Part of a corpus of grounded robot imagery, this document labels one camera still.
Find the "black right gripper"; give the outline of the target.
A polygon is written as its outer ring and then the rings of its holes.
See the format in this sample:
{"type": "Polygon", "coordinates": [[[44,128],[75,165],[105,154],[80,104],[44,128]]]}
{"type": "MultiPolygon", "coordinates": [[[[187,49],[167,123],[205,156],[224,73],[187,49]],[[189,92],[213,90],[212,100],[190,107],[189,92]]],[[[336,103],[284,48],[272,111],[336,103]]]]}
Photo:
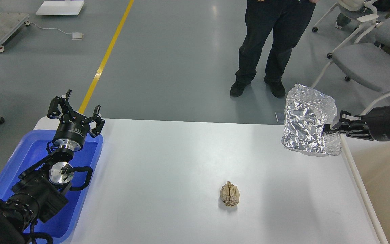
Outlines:
{"type": "Polygon", "coordinates": [[[339,128],[331,128],[331,124],[324,125],[323,133],[339,133],[367,141],[390,141],[390,106],[373,108],[364,115],[352,115],[341,110],[338,125],[339,128]]]}

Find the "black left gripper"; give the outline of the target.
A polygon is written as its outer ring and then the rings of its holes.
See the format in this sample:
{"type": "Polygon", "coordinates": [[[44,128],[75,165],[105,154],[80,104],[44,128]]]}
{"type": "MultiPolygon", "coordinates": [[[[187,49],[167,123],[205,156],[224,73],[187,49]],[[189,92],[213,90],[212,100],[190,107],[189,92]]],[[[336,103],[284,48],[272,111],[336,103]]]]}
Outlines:
{"type": "Polygon", "coordinates": [[[68,148],[71,151],[80,151],[85,144],[87,134],[92,138],[101,134],[105,120],[102,119],[100,105],[95,107],[91,117],[74,116],[74,110],[69,103],[71,93],[72,90],[68,90],[63,96],[55,96],[50,102],[47,117],[60,119],[52,140],[53,145],[58,148],[68,148]]]}

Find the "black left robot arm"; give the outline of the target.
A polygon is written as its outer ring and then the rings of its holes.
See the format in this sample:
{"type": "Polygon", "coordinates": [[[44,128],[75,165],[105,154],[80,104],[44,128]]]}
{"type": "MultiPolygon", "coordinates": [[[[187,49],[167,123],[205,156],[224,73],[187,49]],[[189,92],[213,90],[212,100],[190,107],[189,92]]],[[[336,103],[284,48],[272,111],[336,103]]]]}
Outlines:
{"type": "Polygon", "coordinates": [[[18,175],[11,188],[13,195],[0,199],[0,244],[35,244],[44,239],[54,242],[49,233],[36,232],[38,221],[53,218],[69,203],[66,193],[87,188],[93,176],[90,166],[72,166],[70,161],[84,148],[87,136],[101,133],[105,120],[100,105],[86,117],[69,103],[72,91],[50,102],[47,117],[58,119],[54,138],[48,142],[48,154],[18,175]]]}

